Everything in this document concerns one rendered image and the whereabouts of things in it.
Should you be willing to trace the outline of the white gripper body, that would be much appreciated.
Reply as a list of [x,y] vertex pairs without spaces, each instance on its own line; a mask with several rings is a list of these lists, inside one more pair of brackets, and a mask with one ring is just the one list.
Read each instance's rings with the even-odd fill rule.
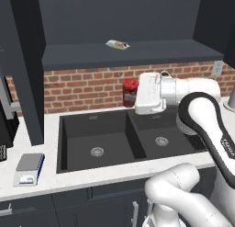
[[160,82],[159,73],[140,74],[135,101],[138,115],[155,114],[166,109],[166,100],[161,98]]

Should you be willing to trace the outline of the pale yogurt package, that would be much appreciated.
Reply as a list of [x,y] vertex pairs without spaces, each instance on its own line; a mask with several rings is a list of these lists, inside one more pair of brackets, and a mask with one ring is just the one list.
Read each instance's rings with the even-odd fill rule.
[[118,40],[109,40],[106,43],[106,46],[117,49],[117,50],[126,50],[129,45],[126,42],[118,41]]

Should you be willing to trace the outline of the dark narrow cabinet door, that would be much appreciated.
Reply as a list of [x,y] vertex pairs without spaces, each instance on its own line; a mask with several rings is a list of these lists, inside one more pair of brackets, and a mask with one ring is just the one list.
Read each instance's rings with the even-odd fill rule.
[[220,52],[235,68],[235,0],[200,0],[193,40]]

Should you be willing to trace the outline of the dark wide cabinet door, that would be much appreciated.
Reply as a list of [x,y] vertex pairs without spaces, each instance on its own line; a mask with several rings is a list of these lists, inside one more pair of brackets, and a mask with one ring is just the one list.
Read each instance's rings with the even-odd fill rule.
[[45,41],[37,31],[37,0],[0,0],[0,66],[12,76],[32,145],[44,143]]

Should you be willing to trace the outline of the grey digital scale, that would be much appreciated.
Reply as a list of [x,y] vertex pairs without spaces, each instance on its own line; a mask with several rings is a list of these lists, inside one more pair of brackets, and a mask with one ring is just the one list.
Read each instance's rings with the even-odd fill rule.
[[18,162],[13,186],[36,186],[38,184],[38,179],[44,159],[44,153],[24,153]]

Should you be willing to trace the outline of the red jar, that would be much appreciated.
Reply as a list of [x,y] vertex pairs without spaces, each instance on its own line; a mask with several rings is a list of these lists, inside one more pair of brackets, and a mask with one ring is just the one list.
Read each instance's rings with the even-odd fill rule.
[[123,81],[123,106],[132,108],[135,104],[139,81],[137,79],[125,79]]

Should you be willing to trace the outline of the black double sink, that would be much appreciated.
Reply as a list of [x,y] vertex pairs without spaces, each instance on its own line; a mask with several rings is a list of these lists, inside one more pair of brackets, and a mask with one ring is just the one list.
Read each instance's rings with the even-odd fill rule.
[[202,153],[198,135],[176,124],[176,108],[140,116],[133,109],[61,116],[57,172]]

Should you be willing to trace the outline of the dark lower cupboard door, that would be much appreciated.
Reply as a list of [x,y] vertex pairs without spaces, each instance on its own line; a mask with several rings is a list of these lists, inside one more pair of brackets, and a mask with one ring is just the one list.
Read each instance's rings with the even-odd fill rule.
[[132,202],[139,204],[137,227],[147,212],[146,178],[63,191],[52,195],[60,227],[132,227]]

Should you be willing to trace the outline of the black grey countertop appliance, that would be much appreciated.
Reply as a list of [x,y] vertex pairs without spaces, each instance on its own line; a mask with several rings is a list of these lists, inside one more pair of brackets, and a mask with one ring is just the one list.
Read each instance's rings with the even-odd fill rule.
[[7,80],[0,74],[0,145],[6,148],[14,146],[19,125],[17,113],[11,108],[12,104]]

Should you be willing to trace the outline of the dark lower drawer front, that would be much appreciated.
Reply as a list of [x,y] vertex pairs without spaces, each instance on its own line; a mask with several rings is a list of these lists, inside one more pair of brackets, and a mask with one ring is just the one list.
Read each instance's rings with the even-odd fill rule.
[[46,211],[54,209],[51,195],[42,195],[24,199],[0,201],[0,210],[7,209],[9,203],[11,203],[11,207],[13,210],[12,214],[26,213],[31,211]]

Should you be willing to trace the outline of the dark open wall cabinet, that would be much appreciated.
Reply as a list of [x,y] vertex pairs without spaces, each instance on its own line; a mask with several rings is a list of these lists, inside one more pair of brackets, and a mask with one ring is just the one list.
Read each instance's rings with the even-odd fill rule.
[[[200,0],[37,1],[46,71],[223,58],[193,40]],[[109,40],[129,47],[110,48]]]

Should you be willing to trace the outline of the white wall socket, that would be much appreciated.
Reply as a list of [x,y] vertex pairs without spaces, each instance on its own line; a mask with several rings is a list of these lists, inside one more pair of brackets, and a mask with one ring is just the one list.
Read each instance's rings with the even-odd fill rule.
[[212,68],[212,72],[211,75],[212,76],[219,76],[222,73],[222,69],[223,69],[223,61],[214,61],[214,65]]

